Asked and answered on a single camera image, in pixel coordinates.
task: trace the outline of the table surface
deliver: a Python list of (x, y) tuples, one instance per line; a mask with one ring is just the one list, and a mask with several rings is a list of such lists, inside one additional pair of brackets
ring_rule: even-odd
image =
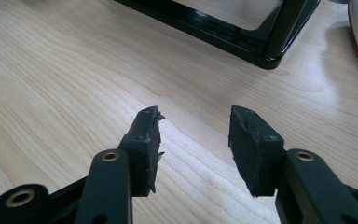
[(133, 200), (135, 223), (279, 223), (274, 199), (253, 198), (232, 160), (232, 105), (358, 188), (346, 5), (322, 0), (281, 65), (263, 70), (113, 0), (0, 0), (0, 194), (28, 183), (53, 192), (87, 175), (152, 105), (166, 117), (166, 153), (157, 193)]

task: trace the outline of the wood grain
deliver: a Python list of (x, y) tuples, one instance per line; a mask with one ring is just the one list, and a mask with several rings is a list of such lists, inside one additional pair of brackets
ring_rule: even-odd
[(135, 223), (279, 223), (274, 199), (252, 198), (232, 160), (232, 105), (358, 188), (358, 57), (346, 5), (322, 1), (266, 71), (115, 1), (0, 0), (0, 194), (28, 183), (53, 192), (85, 176), (151, 105), (167, 118), (166, 154), (157, 194), (134, 199)]

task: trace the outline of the wooden table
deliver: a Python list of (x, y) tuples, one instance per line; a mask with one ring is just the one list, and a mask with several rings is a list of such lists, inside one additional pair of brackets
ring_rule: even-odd
[(274, 199), (250, 196), (232, 160), (232, 105), (358, 188), (358, 56), (346, 5), (323, 0), (268, 71), (113, 0), (0, 0), (0, 194), (28, 183), (53, 192), (87, 175), (151, 105), (166, 117), (166, 154), (157, 194), (134, 199), (135, 223), (279, 222)]

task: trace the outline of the light wood surface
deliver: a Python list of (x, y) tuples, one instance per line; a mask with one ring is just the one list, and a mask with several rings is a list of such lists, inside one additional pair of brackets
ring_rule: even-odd
[(28, 183), (53, 192), (87, 175), (151, 105), (166, 117), (166, 154), (157, 194), (134, 199), (135, 223), (279, 223), (274, 199), (252, 198), (232, 160), (232, 105), (358, 188), (346, 5), (323, 0), (267, 71), (113, 0), (0, 0), (0, 194)]

